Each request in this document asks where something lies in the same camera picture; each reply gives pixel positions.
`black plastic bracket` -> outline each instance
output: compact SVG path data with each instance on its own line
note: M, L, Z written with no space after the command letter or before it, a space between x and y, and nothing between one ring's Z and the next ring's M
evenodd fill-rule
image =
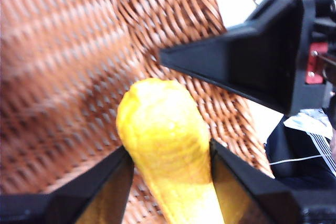
M161 64L286 115L328 107L332 85L305 79L321 1L264 0L226 34L162 49Z
M90 211L95 198L108 192L109 223L120 224L133 180L134 163L124 147L104 158L86 173L50 194L0 195L1 224L70 224Z
M212 178L224 221L231 224L336 221L335 190L293 190L211 141Z

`red component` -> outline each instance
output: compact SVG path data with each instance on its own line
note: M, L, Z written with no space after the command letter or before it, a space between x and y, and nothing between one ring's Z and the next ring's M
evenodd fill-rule
M328 52L327 42L314 42L310 45L308 65L306 71L307 84L321 84L323 83L322 76L322 62L318 57L314 56L314 52L319 54Z

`brown wicker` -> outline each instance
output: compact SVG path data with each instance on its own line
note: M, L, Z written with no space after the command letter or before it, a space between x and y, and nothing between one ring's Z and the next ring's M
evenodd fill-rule
M269 174L245 99L157 61L223 32L215 0L1 0L1 193L52 191L111 153L120 99L147 77L184 84L212 137ZM138 173L137 221L164 221Z

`yellow object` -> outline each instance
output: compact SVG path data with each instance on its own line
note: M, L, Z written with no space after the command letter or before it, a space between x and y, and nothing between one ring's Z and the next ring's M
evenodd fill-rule
M208 127L182 85L155 78L132 85L118 107L117 129L169 223L224 223Z

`white cable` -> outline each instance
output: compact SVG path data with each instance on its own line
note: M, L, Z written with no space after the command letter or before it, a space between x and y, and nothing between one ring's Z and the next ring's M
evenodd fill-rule
M310 157L285 159L285 160L269 163L269 165L277 165L277 164L282 164L282 163L286 163L286 162L302 161L302 160L307 160L307 159L317 158L317 157L324 157L324 156L330 156L330 155L316 155L316 156L310 156Z

